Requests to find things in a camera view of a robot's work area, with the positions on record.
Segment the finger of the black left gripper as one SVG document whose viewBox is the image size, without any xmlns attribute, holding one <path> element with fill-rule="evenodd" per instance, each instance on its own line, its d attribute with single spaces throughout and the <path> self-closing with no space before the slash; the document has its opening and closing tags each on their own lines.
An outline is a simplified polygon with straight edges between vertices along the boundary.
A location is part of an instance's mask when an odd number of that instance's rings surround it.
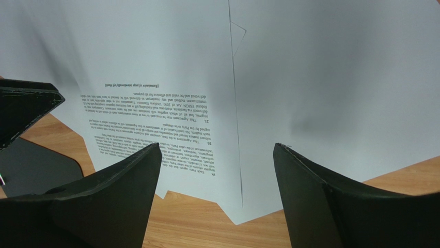
<svg viewBox="0 0 440 248">
<path fill-rule="evenodd" d="M 64 101 L 50 83 L 1 79 L 1 150 Z"/>
</svg>

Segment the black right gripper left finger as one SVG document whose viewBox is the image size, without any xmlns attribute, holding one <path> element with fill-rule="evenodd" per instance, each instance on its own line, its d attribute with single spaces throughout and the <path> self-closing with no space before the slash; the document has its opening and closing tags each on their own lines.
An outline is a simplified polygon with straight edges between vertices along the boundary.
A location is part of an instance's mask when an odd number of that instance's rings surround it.
<svg viewBox="0 0 440 248">
<path fill-rule="evenodd" d="M 150 144 L 80 180 L 1 200 L 1 247 L 141 247 L 162 153 Z"/>
</svg>

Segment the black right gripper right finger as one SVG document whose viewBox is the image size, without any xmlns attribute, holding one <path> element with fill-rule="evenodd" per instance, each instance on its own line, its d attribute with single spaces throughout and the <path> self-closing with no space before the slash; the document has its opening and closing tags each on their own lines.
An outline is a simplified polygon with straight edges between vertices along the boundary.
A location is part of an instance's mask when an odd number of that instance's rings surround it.
<svg viewBox="0 0 440 248">
<path fill-rule="evenodd" d="M 292 247 L 439 247 L 439 193 L 375 188 L 280 143 L 273 159 Z"/>
</svg>

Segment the black clipboard folder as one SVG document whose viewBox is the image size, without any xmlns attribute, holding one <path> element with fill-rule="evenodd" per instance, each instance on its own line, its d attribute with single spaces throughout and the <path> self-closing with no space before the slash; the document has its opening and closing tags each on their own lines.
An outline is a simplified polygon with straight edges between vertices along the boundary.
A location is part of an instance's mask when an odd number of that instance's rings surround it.
<svg viewBox="0 0 440 248">
<path fill-rule="evenodd" d="M 18 138 L 1 151 L 1 185 L 7 197 L 43 194 L 83 178 L 72 158 Z"/>
</svg>

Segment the printed text paper sheet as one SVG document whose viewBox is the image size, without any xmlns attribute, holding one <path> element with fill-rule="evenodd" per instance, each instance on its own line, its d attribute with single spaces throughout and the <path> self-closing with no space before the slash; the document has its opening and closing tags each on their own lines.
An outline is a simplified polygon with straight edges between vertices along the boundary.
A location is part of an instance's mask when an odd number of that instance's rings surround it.
<svg viewBox="0 0 440 248">
<path fill-rule="evenodd" d="M 1 75 L 53 84 L 97 171 L 159 143 L 158 195 L 242 207 L 228 1 L 1 1 Z"/>
</svg>

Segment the white paper sheet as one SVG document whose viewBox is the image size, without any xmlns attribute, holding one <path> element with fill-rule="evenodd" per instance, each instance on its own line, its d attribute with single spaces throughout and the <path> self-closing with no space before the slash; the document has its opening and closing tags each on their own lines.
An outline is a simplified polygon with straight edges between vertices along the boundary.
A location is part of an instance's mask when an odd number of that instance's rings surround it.
<svg viewBox="0 0 440 248">
<path fill-rule="evenodd" d="M 437 1 L 231 1 L 243 207 L 282 208 L 284 144 L 357 181 L 439 155 Z"/>
</svg>

